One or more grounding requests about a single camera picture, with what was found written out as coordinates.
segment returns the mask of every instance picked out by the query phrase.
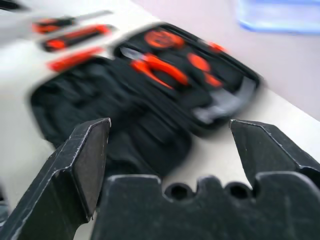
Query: black tool case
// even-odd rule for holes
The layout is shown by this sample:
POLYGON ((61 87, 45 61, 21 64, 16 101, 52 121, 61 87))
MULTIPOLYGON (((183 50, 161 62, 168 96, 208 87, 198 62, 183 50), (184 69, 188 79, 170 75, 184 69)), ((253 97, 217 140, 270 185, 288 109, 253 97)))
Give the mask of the black tool case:
POLYGON ((192 134, 201 137, 213 133, 245 107, 260 83, 254 71, 224 51, 212 49, 198 37, 170 24, 153 26, 129 37, 113 53, 113 60, 94 57, 60 73, 31 96, 31 107, 43 135, 56 148, 68 139, 75 126, 111 118, 107 175, 144 173, 164 177, 186 158, 192 147, 192 134), (183 38, 185 45, 166 50, 150 47, 145 36, 158 29, 183 38), (160 86, 131 67, 131 60, 120 51, 122 47, 156 55, 185 73, 189 85, 182 87, 168 74, 154 71, 174 90, 160 86), (215 106, 215 92, 190 73, 185 58, 190 51, 209 63, 211 74, 223 82, 230 95, 240 92, 244 79, 254 89, 244 99, 229 101, 231 107, 224 107, 228 99, 215 106), (209 122, 195 117, 196 110, 206 108, 218 109, 209 122))

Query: blue object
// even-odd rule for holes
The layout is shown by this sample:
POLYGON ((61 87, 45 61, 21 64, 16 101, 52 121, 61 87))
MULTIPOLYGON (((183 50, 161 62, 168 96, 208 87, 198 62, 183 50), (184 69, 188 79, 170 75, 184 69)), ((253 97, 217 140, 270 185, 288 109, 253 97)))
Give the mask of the blue object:
POLYGON ((320 34, 320 0, 237 0, 236 15, 250 31, 320 34))

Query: pliers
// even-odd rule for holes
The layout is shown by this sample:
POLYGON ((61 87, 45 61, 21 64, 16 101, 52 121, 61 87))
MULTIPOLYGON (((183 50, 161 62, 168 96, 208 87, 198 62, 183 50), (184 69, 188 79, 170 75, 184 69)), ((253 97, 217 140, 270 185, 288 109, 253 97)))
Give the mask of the pliers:
POLYGON ((171 64, 157 58, 155 55, 151 53, 143 54, 139 51, 127 47, 122 47, 120 50, 124 56, 126 56, 129 59, 132 59, 131 66, 136 71, 145 74, 157 83, 169 89, 174 89, 172 86, 166 84, 165 82, 157 78, 152 73, 152 70, 165 72, 182 85, 188 85, 188 77, 183 72, 181 72, 178 68, 172 66, 171 64))

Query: tool kit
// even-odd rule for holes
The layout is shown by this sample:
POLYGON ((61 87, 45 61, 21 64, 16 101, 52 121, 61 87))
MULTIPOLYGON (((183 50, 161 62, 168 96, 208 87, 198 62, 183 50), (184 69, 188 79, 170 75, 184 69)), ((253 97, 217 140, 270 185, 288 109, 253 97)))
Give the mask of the tool kit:
POLYGON ((260 77, 216 44, 162 23, 39 86, 31 107, 58 148, 86 121, 110 118, 107 175, 166 176, 254 97, 260 77))

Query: tool case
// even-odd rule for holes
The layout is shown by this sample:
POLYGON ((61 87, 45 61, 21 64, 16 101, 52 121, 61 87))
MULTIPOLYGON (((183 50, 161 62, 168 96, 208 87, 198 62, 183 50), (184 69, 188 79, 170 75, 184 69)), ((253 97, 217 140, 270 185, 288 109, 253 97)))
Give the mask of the tool case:
POLYGON ((210 46, 167 23, 118 43, 113 55, 114 59, 93 57, 72 67, 46 81, 31 96, 32 111, 40 129, 56 148, 77 125, 111 118, 107 176, 117 173, 166 176, 188 155, 192 134, 203 137, 213 133, 248 104, 260 84, 254 71, 220 47, 210 46), (179 36, 184 40, 183 46, 162 48, 160 45, 170 42, 170 36, 157 37, 158 32, 179 36), (152 53, 175 66, 187 76, 188 85, 181 86, 165 72, 153 71, 157 78, 172 86, 169 89, 136 71, 131 66, 132 60, 122 54, 124 47, 152 53), (223 82, 223 95, 204 87, 197 75, 192 74, 187 61, 190 53, 209 63, 211 74, 223 82))

